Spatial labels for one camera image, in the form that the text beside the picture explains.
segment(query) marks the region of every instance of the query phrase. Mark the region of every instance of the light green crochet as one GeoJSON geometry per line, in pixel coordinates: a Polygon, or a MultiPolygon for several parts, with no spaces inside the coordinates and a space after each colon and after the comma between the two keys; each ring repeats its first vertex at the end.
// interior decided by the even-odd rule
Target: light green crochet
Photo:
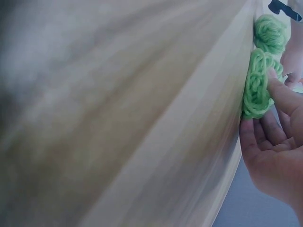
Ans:
{"type": "Polygon", "coordinates": [[[254,43],[257,48],[271,54],[285,50],[286,25],[272,15],[262,15],[254,23],[254,43]]]}
{"type": "Polygon", "coordinates": [[[267,71],[274,68],[283,81],[282,65],[271,54],[280,54],[286,46],[286,25],[272,15],[262,15],[254,24],[255,49],[250,56],[243,95],[243,118],[261,118],[274,101],[267,90],[267,71]]]}
{"type": "Polygon", "coordinates": [[[261,118],[274,101],[267,90],[267,70],[274,68],[280,81],[283,80],[282,65],[270,53],[255,49],[250,56],[249,70],[243,96],[243,118],[261,118]]]}

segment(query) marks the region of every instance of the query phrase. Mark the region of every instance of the yarn loop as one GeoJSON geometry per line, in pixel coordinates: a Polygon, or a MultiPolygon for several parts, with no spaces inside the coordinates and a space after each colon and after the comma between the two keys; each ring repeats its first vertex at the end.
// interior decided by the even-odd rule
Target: yarn loop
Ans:
{"type": "Polygon", "coordinates": [[[257,48],[271,54],[285,50],[286,25],[272,15],[262,15],[254,23],[254,43],[257,48]]]}

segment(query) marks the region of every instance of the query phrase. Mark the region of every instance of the gray background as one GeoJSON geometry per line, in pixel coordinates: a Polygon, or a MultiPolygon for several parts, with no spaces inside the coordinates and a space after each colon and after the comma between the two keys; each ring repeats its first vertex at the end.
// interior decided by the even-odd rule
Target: gray background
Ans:
{"type": "Polygon", "coordinates": [[[290,207],[259,192],[241,159],[213,227],[299,227],[290,207]]]}

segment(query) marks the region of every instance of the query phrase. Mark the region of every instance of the green crochet piece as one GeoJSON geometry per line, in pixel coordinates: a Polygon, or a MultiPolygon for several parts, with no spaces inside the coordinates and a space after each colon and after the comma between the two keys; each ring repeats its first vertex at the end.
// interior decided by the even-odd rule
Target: green crochet piece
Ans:
{"type": "Polygon", "coordinates": [[[272,54],[285,50],[286,25],[272,15],[262,15],[254,23],[254,43],[257,48],[272,54]]]}
{"type": "Polygon", "coordinates": [[[243,95],[243,118],[261,118],[274,101],[267,90],[267,71],[274,68],[282,82],[282,65],[271,54],[280,54],[286,46],[286,25],[272,15],[261,16],[254,24],[255,49],[250,56],[243,95]]]}
{"type": "Polygon", "coordinates": [[[250,65],[243,96],[243,118],[261,118],[274,101],[267,90],[267,70],[274,68],[278,79],[283,81],[282,65],[270,53],[255,49],[250,56],[250,65]]]}

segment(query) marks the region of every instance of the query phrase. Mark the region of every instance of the black object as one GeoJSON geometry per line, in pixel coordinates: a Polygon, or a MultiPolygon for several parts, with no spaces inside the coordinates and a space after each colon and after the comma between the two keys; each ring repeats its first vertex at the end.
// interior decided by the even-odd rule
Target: black object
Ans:
{"type": "Polygon", "coordinates": [[[279,14],[282,10],[287,16],[289,16],[291,19],[301,22],[302,17],[297,12],[293,11],[292,8],[289,6],[283,4],[279,0],[272,0],[271,3],[268,5],[268,8],[270,11],[272,11],[275,14],[279,14]]]}

